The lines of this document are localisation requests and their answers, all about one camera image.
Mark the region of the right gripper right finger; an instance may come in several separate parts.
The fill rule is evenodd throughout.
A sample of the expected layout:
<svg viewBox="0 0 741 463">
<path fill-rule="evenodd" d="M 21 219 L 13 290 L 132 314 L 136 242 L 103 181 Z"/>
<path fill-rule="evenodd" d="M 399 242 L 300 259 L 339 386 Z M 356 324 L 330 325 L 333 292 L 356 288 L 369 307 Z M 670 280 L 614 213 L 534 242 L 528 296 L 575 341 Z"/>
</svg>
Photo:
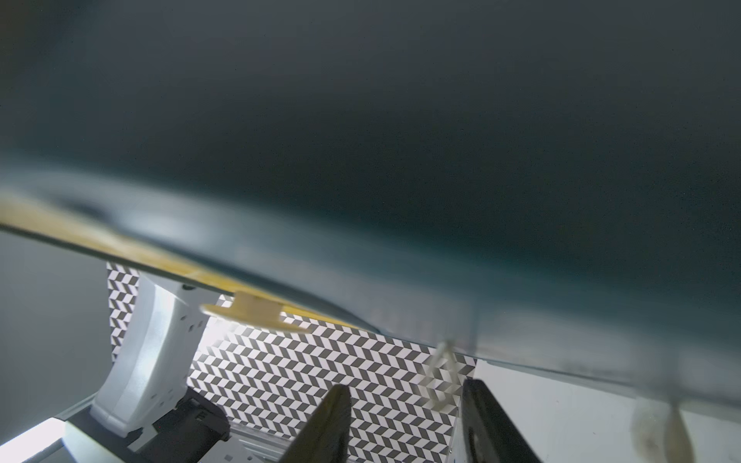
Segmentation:
<svg viewBox="0 0 741 463">
<path fill-rule="evenodd" d="M 468 462 L 541 462 L 482 380 L 464 381 L 461 420 Z"/>
</svg>

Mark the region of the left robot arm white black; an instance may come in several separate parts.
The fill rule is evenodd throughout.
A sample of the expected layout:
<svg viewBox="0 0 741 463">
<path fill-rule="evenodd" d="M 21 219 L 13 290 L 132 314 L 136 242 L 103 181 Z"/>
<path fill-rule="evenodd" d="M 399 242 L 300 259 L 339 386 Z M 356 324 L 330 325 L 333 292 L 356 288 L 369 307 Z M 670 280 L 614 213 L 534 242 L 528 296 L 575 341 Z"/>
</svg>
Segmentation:
<svg viewBox="0 0 741 463">
<path fill-rule="evenodd" d="M 129 327 L 92 403 L 65 422 L 77 462 L 235 462 L 224 410 L 188 386 L 214 292 L 143 273 Z"/>
</svg>

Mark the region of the yellow top drawer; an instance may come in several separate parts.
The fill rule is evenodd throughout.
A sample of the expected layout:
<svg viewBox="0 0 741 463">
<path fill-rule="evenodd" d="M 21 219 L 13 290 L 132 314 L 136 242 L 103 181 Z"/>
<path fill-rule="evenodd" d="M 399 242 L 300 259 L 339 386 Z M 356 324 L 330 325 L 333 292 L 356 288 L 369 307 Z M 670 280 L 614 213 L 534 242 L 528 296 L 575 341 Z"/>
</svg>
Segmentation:
<svg viewBox="0 0 741 463">
<path fill-rule="evenodd" d="M 124 237 L 79 215 L 15 193 L 1 193 L 1 225 L 15 233 L 27 233 L 34 239 L 99 256 L 127 267 L 148 272 L 158 271 L 168 278 L 209 287 L 224 294 L 244 292 L 258 299 L 270 300 L 291 314 L 341 323 L 339 316 L 322 314 L 305 304 L 297 305 L 255 287 L 243 285 L 190 260 Z"/>
</svg>

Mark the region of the teal drawer cabinet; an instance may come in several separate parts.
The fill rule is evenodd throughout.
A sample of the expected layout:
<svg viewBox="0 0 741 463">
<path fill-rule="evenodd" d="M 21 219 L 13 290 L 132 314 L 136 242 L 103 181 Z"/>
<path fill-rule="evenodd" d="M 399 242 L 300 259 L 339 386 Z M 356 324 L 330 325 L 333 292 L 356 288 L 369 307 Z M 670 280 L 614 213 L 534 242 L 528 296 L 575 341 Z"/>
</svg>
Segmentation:
<svg viewBox="0 0 741 463">
<path fill-rule="evenodd" d="M 378 333 L 740 402 L 736 1 L 5 1 L 1 195 Z"/>
</svg>

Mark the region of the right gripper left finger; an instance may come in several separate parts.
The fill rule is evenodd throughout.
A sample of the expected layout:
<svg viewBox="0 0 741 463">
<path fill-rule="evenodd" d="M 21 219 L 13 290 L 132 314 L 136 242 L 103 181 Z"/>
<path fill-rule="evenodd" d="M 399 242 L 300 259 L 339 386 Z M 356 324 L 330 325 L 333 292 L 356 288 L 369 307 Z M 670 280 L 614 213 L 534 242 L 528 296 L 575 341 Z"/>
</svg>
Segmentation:
<svg viewBox="0 0 741 463">
<path fill-rule="evenodd" d="M 282 455 L 280 463 L 346 463 L 349 457 L 351 392 L 334 385 Z"/>
</svg>

